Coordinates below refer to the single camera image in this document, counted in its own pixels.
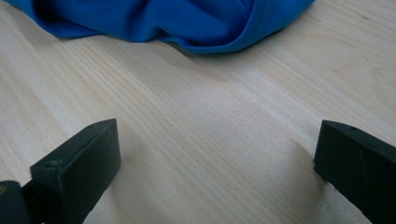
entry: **table surface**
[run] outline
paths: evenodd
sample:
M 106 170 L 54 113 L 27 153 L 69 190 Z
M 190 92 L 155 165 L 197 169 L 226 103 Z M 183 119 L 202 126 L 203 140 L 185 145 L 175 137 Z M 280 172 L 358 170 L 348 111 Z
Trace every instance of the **table surface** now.
M 246 50 L 58 39 L 0 2 L 0 179 L 116 118 L 122 166 L 85 223 L 369 223 L 313 170 L 320 123 L 396 146 L 396 1 L 318 0 Z

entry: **blue fabric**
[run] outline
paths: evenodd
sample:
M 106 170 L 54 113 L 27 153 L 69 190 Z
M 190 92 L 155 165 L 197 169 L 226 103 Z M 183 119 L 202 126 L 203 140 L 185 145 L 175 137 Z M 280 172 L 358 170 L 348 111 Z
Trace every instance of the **blue fabric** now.
M 6 1 L 59 37 L 159 39 L 194 53 L 221 53 L 244 49 L 284 28 L 314 0 Z

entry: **blue cloth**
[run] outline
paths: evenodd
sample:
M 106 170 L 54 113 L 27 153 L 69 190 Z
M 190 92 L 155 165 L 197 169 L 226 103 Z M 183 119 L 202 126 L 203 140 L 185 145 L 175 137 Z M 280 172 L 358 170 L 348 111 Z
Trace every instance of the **blue cloth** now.
M 6 0 L 59 37 L 114 35 L 176 42 L 193 53 L 244 49 L 314 0 Z

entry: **light wood surface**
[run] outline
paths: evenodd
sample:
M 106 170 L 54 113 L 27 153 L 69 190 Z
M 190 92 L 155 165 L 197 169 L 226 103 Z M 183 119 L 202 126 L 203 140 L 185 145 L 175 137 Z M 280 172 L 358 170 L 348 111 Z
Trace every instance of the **light wood surface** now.
M 396 1 L 318 0 L 244 51 L 57 39 L 0 2 L 0 179 L 116 118 L 85 223 L 369 223 L 313 171 L 323 119 L 396 146 Z

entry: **wood grain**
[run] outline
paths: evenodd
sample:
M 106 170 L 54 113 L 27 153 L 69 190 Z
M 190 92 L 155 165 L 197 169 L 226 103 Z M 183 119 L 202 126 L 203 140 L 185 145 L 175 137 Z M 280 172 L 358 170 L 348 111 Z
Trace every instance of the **wood grain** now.
M 241 52 L 57 39 L 0 2 L 0 179 L 83 127 L 122 167 L 85 223 L 369 223 L 313 171 L 320 122 L 396 146 L 396 2 L 318 0 Z

